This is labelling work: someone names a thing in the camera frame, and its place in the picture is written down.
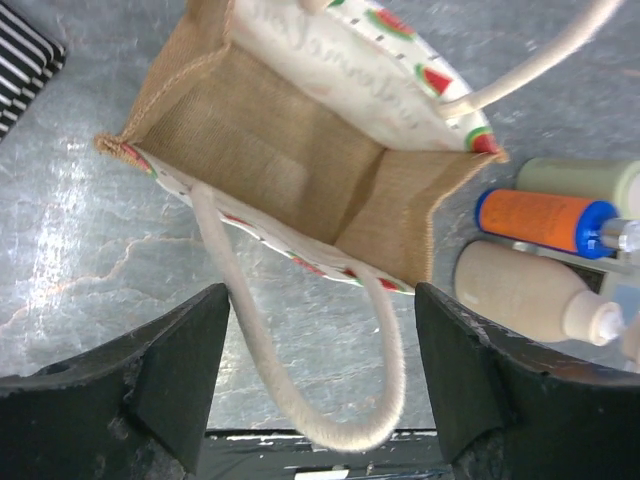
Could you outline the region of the black white striped cloth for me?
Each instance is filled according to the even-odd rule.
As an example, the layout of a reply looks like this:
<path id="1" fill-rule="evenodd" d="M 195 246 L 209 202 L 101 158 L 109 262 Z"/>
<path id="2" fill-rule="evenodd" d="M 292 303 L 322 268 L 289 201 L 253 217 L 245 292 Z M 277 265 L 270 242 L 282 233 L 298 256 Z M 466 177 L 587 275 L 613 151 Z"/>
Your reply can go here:
<path id="1" fill-rule="evenodd" d="M 66 48 L 1 2 L 1 140 L 66 63 Z"/>

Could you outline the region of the pink beige bottle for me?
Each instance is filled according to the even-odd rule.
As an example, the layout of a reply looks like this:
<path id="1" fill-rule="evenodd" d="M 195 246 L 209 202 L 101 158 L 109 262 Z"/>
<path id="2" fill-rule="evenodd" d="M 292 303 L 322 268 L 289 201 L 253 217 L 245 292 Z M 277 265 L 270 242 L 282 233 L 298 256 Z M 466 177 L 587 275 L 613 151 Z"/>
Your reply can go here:
<path id="1" fill-rule="evenodd" d="M 567 266 L 488 241 L 460 254 L 454 290 L 469 310 L 537 342 L 603 346 L 624 329 L 621 307 Z"/>

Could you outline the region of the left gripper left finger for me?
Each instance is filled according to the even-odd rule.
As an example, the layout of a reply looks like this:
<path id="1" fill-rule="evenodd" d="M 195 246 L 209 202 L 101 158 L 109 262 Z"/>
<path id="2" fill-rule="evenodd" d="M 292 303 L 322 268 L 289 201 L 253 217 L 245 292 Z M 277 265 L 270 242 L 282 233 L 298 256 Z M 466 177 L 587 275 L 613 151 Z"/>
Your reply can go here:
<path id="1" fill-rule="evenodd" d="M 2 478 L 195 473 L 229 312 L 214 284 L 99 347 L 2 378 Z"/>

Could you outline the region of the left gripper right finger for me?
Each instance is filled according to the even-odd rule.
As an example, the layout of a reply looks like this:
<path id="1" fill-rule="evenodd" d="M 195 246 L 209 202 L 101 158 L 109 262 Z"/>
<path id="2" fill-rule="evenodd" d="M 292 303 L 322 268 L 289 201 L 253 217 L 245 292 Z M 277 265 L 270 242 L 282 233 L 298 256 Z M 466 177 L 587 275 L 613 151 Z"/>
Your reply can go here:
<path id="1" fill-rule="evenodd" d="M 414 303 L 440 450 L 456 478 L 638 478 L 638 375 L 538 344 L 428 283 Z"/>

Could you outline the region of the watermelon print canvas bag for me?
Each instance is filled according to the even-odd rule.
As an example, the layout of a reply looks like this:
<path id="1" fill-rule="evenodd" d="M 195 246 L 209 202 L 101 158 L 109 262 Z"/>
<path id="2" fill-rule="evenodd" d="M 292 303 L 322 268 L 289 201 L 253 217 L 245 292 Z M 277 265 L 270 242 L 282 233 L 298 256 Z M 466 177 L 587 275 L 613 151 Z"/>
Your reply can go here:
<path id="1" fill-rule="evenodd" d="M 405 403 L 389 295 L 431 279 L 441 203 L 508 161 L 483 108 L 562 62 L 618 8 L 591 2 L 545 48 L 474 92 L 373 1 L 190 1 L 123 130 L 95 144 L 192 207 L 281 412 L 316 444 L 364 452 L 392 434 Z M 365 422 L 334 422 L 296 388 L 232 251 L 229 224 L 368 292 L 385 390 Z"/>

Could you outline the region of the blue orange spray bottle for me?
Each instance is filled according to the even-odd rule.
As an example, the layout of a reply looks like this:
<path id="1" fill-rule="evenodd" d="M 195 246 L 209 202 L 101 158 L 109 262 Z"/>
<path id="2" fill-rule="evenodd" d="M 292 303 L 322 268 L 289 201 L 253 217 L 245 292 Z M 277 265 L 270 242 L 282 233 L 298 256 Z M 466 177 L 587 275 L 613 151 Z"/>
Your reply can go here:
<path id="1" fill-rule="evenodd" d="M 475 207 L 478 228 L 586 259 L 639 250 L 639 222 L 603 200 L 493 189 Z"/>

